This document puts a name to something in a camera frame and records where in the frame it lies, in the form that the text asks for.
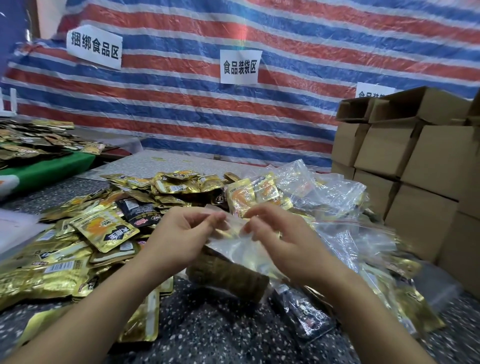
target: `black snack packet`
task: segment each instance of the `black snack packet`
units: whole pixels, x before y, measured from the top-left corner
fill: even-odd
[[[154,204],[139,203],[134,198],[124,198],[116,201],[116,204],[123,212],[125,219],[136,228],[155,225],[162,218]]]

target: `hand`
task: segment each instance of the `hand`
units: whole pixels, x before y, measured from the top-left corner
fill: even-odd
[[[252,207],[244,217],[251,218],[245,232],[253,232],[253,239],[262,243],[276,267],[294,282],[328,295],[348,275],[349,269],[302,217],[268,202]]]
[[[203,207],[172,207],[135,260],[159,277],[166,272],[163,279],[177,274],[193,262],[210,234],[226,217],[224,212]]]

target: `handwritten sign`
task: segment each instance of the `handwritten sign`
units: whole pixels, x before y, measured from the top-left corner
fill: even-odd
[[[123,38],[98,29],[82,25],[67,33],[67,52],[73,56],[103,66],[121,68]]]
[[[220,82],[249,85],[258,83],[262,50],[220,50]]]
[[[393,87],[358,82],[355,97],[382,97],[393,94],[395,91]]]

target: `right hand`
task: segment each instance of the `right hand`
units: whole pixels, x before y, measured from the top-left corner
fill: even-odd
[[[350,270],[301,216],[267,202],[252,207],[244,217],[250,218],[245,232],[253,232],[253,239],[262,243],[276,267],[292,281],[328,295],[349,276]]]

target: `forearm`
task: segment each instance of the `forearm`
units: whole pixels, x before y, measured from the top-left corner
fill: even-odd
[[[6,363],[100,362],[158,281],[133,259]]]
[[[342,272],[328,292],[362,363],[435,363],[353,271]]]

